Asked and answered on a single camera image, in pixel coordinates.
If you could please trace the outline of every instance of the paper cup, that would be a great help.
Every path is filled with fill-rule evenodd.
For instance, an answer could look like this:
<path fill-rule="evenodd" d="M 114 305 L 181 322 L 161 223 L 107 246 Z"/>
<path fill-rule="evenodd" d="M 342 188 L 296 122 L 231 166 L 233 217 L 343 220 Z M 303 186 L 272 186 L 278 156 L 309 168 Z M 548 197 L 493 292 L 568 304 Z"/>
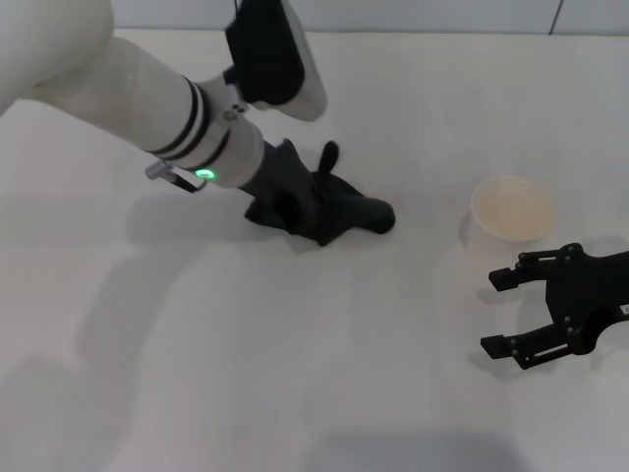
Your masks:
<path fill-rule="evenodd" d="M 537 241 L 557 219 L 556 204 L 540 184 L 515 175 L 483 181 L 472 195 L 472 215 L 488 233 L 514 242 Z"/>

